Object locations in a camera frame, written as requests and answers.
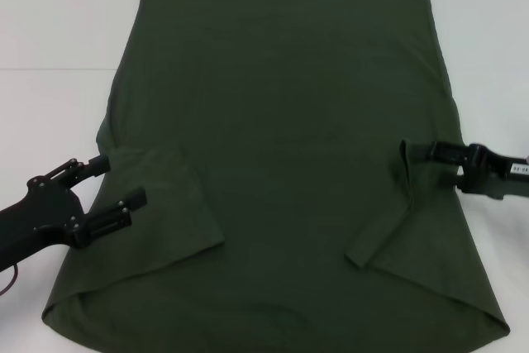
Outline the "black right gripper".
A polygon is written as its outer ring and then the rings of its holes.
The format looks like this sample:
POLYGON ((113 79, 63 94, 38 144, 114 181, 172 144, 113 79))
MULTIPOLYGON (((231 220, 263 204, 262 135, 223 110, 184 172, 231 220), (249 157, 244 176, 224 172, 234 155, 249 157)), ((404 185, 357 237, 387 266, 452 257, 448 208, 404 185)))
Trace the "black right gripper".
POLYGON ((444 141, 414 144, 412 154, 423 161, 463 163, 456 184, 462 193, 496 200, 528 197, 528 159, 499 155, 480 144, 467 147, 444 141))

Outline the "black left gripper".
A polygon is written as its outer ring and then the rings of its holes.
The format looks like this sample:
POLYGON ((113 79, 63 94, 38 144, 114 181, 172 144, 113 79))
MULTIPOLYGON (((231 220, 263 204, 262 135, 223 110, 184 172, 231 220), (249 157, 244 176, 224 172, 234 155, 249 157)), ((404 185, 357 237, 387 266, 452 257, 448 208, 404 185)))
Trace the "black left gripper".
MULTIPOLYGON (((18 264, 52 245, 73 244, 69 236, 76 221, 84 218, 83 207, 71 188, 88 178, 111 170, 106 155, 88 163, 71 159, 50 171, 45 178, 28 182, 28 192, 18 203, 1 211, 1 270, 18 264)), ((139 188, 123 199, 87 215, 83 227, 86 245, 129 227, 131 214, 147 204, 145 190, 139 188)))

